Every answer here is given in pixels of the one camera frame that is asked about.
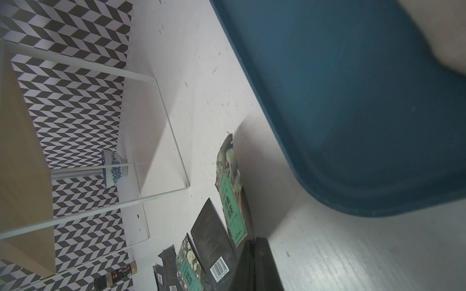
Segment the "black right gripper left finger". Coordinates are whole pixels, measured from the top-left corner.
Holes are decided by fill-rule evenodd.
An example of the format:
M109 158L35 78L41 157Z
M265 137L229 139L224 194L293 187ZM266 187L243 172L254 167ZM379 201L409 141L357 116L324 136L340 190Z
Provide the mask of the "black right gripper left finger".
M256 289L255 242L247 240L241 253L230 291L254 291Z

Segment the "black tea bag with barcode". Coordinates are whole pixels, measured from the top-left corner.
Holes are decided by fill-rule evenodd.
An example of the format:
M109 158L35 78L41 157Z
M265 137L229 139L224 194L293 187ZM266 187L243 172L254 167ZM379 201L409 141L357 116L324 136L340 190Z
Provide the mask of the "black tea bag with barcode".
M174 245L163 250L158 257L161 258L164 268L164 291L182 291L183 288L181 287L177 276L178 270Z

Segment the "green jasmine tea bag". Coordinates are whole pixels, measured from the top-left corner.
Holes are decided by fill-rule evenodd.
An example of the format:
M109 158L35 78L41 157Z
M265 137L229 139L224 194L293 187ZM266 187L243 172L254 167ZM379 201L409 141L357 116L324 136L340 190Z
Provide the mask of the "green jasmine tea bag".
M176 256L177 278L183 291L203 291L202 270L189 234L184 237Z

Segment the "floral tea bag top shelf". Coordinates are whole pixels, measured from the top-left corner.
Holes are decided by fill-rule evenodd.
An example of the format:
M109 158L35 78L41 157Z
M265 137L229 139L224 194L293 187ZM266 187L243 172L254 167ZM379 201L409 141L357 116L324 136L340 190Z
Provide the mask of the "floral tea bag top shelf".
M245 241L254 238L254 226L233 145L230 133L217 154L215 186L222 202L230 244L239 256Z

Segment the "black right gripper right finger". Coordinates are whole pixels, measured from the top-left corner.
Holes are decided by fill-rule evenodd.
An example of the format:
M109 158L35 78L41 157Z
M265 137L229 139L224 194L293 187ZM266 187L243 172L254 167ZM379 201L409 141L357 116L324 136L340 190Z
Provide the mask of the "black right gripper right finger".
M255 240L255 290L284 291L269 242L266 238Z

